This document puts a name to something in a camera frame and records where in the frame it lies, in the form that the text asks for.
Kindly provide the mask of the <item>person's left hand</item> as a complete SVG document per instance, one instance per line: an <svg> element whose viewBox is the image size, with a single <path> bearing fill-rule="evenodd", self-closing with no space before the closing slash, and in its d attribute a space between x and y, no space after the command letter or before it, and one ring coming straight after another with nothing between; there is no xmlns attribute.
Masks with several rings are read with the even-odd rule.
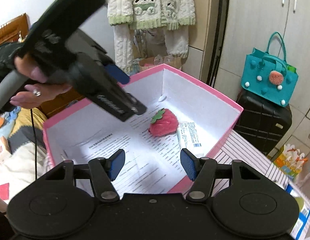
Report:
<svg viewBox="0 0 310 240"><path fill-rule="evenodd" d="M34 84L25 85L25 91L18 92L10 99L10 103L14 106L26 109L36 108L71 89L71 85L67 83L48 84L48 78L42 73L37 62L28 54L25 54L23 58L16 56L14 64L20 74L35 82Z"/></svg>

